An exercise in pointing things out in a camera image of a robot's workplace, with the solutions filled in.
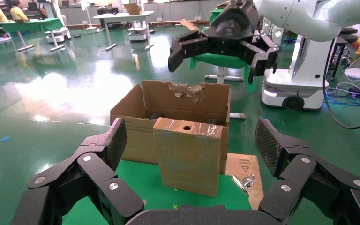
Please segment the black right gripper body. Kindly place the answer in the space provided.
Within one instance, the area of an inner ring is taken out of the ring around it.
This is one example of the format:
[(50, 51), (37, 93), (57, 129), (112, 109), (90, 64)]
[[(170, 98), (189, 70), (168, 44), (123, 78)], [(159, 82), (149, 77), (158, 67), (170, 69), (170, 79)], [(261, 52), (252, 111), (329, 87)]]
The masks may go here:
[(251, 0), (232, 0), (202, 32), (201, 37), (207, 40), (198, 45), (198, 54), (233, 56), (249, 65), (257, 65), (259, 50), (252, 45), (252, 39), (258, 19)]

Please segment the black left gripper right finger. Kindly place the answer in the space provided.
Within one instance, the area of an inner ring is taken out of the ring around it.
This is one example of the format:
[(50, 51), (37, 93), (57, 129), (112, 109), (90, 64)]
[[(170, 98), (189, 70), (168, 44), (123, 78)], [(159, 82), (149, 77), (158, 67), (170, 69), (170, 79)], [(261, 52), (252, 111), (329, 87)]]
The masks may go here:
[(320, 158), (302, 139), (258, 121), (255, 145), (276, 182), (259, 211), (286, 225), (303, 199), (336, 225), (360, 225), (360, 177)]

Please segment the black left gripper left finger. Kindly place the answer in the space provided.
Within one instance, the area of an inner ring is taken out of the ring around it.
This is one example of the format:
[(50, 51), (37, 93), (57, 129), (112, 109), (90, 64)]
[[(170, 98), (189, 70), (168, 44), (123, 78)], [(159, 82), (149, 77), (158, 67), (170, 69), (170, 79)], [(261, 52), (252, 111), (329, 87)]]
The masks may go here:
[(110, 225), (124, 225), (144, 210), (143, 200), (117, 175), (127, 144), (124, 119), (84, 139), (73, 155), (28, 182), (14, 225), (60, 225), (79, 200), (89, 198)]

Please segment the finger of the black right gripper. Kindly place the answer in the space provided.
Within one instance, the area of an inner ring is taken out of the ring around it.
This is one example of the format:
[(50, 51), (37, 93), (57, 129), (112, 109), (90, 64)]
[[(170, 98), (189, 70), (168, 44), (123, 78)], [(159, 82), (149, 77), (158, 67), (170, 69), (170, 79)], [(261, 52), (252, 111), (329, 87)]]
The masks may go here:
[(266, 34), (260, 34), (255, 42), (239, 41), (238, 57), (250, 66), (247, 82), (253, 83), (254, 77), (263, 76), (266, 69), (277, 69), (279, 47)]
[(183, 62), (184, 58), (208, 53), (209, 39), (197, 30), (191, 30), (172, 39), (170, 55), (168, 57), (168, 70), (174, 72)]

